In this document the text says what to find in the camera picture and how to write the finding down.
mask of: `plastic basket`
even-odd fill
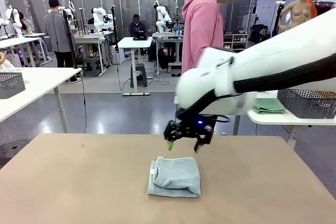
[[[22,73],[0,72],[0,99],[8,99],[25,89]]]
[[[298,118],[333,119],[336,115],[336,94],[333,92],[284,89],[278,99]]]

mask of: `brown table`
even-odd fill
[[[0,170],[5,224],[335,224],[336,201],[279,137],[43,134]],[[200,198],[147,195],[158,156],[194,156]]]

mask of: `orange jacket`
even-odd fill
[[[306,2],[310,5],[310,13],[311,13],[311,17],[312,17],[312,18],[317,17],[317,9],[316,9],[316,6],[315,6],[315,4],[313,3],[313,1],[312,1],[312,0],[307,0]]]

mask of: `hat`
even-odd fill
[[[49,0],[49,6],[50,8],[59,6],[58,0]]]

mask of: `person in pink hoodie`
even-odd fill
[[[217,3],[232,0],[185,0],[182,73],[196,68],[206,47],[223,47],[223,17]]]
[[[196,68],[206,47],[223,47],[223,17],[217,0],[185,0],[182,73]]]

